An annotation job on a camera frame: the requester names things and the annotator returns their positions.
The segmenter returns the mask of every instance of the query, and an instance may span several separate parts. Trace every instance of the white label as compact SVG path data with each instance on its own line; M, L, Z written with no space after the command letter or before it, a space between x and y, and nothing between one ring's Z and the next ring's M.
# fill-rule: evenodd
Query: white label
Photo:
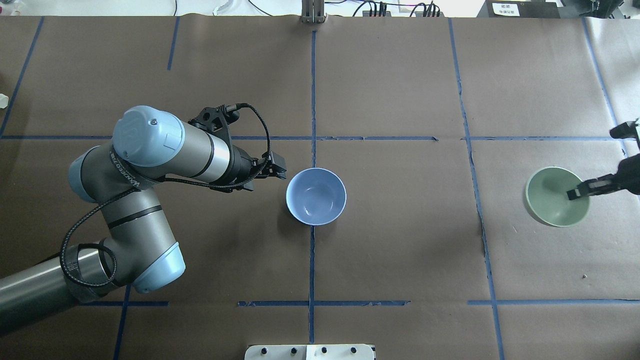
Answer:
M517 4L492 3L493 13L502 16L520 16Z

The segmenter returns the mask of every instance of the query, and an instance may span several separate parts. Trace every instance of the light blue joint cap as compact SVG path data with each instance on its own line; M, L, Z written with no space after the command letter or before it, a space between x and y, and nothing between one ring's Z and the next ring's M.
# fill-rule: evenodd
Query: light blue joint cap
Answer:
M134 106L113 130L113 148L139 167L156 167L173 159L184 145L184 124L166 111Z
M133 282L136 291L146 294L162 288L184 273L185 265L178 243L174 243Z
M71 186L71 190L73 190L76 195L80 196L80 199L83 199L86 202L94 203L97 201L90 197L89 194L87 194L84 186L82 185L82 163L84 162L84 158L86 158L86 155L96 147L97 146L92 147L91 149L87 150L86 153L80 155L78 159L75 159L74 162L71 163L71 166L69 166L68 175L69 186Z

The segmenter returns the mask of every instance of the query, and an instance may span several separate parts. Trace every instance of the blue bowl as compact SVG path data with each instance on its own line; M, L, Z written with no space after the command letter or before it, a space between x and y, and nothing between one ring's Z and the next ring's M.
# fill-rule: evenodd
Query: blue bowl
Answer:
M338 175L324 168L297 173L287 187L287 207L307 225L326 225L340 216L347 190Z

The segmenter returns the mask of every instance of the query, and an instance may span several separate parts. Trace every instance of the bowl rim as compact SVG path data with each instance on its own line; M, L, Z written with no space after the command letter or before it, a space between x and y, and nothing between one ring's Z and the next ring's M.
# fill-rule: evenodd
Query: bowl rim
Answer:
M337 215L335 217L333 217L331 220L327 221L327 222L318 222L318 223L310 223L310 222L306 222L304 220L302 220L301 218L297 217L296 214L294 214L294 211L291 210L291 201L289 201L289 195L291 194L291 185L296 181L296 178L305 172L308 171L318 171L321 170L323 172L328 172L329 174L333 175L336 179L338 179L338 182L340 183L340 185L342 186L342 192L344 193L344 202L342 203L342 207L340 208L340 211L337 213ZM344 208L347 205L347 188L344 186L344 182L342 182L342 179L335 174L335 172L332 172L331 170L325 169L325 168L321 168L321 167L310 167L310 168L306 168L305 170L302 170L301 172L298 172L296 175L294 175L291 180L289 181L289 184L287 185L287 192L285 194L285 201L287 203L287 209L289 210L289 213L296 218L298 221L300 221L303 224L307 224L307 225L311 225L311 226L321 226L321 225L326 225L329 224L330 222L334 221L335 219L337 219L342 212L344 211Z
M586 219L587 215L589 214L589 208L591 206L591 201L590 201L589 197L586 197L586 199L587 199L587 208L586 208L586 211L584 212L584 215L582 216L582 218L580 218L580 220L578 220L578 221L576 221L576 222L574 222L572 224L569 224L569 225L558 225L558 224L553 224L551 222L548 222L545 219L541 218L540 215L538 214L538 212L531 206L531 201L529 200L529 185L531 184L531 180L533 180L533 178L536 177L539 173L543 172L544 170L550 169L550 168L558 168L560 170L564 170L564 171L568 172L569 174L575 176L576 179L578 179L579 181L582 181L582 179L578 175L574 174L571 170L565 169L563 167L552 166L552 167L540 168L540 169L538 169L537 171L535 171L533 173L533 175L529 178L529 180L527 180L527 184L525 185L524 193L525 193L525 199L527 200L527 207L531 210L531 212L534 215L536 215L536 220L538 220L538 221L540 221L540 222L542 222L542 223L544 223L546 225L554 226L554 227L571 227L571 226L575 226L575 225L581 223L582 221L584 221L584 219Z

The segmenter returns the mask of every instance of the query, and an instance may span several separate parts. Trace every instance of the white floor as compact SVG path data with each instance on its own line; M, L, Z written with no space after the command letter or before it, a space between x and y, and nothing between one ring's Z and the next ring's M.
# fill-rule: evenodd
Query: white floor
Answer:
M300 0L252 0L253 3L271 15L301 13ZM201 13L204 15L264 15L248 0L178 0L177 15ZM361 1L347 0L341 4L327 4L326 13L352 16ZM415 0L388 0L387 3L417 3ZM438 0L436 4L448 17L476 17L484 0ZM0 15L124 15L163 16L173 15L175 0L16 0L13 4L2 5ZM412 6L389 6L392 16L408 16ZM631 0L621 6L621 11L634 19L640 19L640 10L631 7Z

